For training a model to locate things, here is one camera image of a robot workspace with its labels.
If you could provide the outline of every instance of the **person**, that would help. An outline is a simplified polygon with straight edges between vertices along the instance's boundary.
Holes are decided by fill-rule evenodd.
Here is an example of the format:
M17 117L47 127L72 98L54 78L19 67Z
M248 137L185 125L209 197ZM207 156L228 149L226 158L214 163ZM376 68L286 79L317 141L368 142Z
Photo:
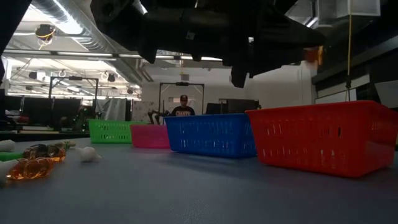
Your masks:
M191 115L195 115L195 111L187 106L188 104L188 96L187 95L181 95L180 96L180 103L181 106L178 106L176 108L174 108L174 110L172 111L171 116L191 116Z

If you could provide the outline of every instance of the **yellow cable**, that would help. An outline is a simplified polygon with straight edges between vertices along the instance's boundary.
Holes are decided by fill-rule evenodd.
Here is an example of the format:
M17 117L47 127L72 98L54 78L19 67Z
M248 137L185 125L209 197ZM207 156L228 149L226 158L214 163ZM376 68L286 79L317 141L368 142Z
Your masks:
M42 50L42 48L43 48L44 46L46 46L46 45L47 45L47 44L44 44L44 43L43 43L43 44L39 47L39 50Z
M347 76L351 74L351 41L353 38L353 0L351 0L351 6L349 9L349 26L348 26L348 59L347 59ZM346 101L349 89L346 90Z
M184 74L184 72L183 72L183 66L184 66L184 61L181 60L181 73L180 73L180 75Z

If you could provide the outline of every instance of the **blue basket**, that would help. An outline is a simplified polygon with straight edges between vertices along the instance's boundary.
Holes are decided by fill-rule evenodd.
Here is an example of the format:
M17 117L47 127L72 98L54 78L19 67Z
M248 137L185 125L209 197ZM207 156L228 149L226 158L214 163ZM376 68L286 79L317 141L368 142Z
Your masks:
M165 118L173 151L232 158L257 155L246 114Z

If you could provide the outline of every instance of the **pink basket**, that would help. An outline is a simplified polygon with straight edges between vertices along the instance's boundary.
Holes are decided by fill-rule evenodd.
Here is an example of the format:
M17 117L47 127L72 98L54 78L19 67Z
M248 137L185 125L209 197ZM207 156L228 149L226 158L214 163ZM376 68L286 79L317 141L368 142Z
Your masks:
M134 147L143 149L170 149L166 125L130 125Z

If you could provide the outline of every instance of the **red basket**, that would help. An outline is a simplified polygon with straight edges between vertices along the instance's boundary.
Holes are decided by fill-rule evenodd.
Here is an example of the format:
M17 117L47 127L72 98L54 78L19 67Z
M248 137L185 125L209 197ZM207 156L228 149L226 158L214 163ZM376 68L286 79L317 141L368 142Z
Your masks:
M398 113L373 101L246 113L265 164L360 177L393 163Z
M134 147L143 149L170 149L166 125L130 125Z

